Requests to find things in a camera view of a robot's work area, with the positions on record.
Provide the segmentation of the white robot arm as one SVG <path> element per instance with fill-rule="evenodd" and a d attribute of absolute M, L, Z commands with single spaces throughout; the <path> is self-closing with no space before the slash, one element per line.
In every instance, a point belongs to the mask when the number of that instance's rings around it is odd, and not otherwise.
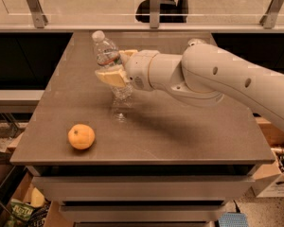
<path fill-rule="evenodd" d="M 162 90 L 186 104 L 217 105 L 230 96 L 284 132 L 284 74 L 250 63 L 212 44 L 192 44 L 181 55 L 126 51 L 124 64 L 99 69 L 102 82 Z"/>

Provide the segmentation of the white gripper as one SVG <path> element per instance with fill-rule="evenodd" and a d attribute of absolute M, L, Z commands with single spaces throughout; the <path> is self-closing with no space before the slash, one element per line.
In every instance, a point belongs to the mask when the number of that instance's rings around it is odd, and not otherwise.
<path fill-rule="evenodd" d="M 136 90 L 152 91 L 149 69 L 158 51 L 129 49 L 119 50 L 119 53 L 124 67 L 115 65 L 100 68 L 95 71 L 97 78 L 114 87 L 126 87 L 130 82 Z"/>

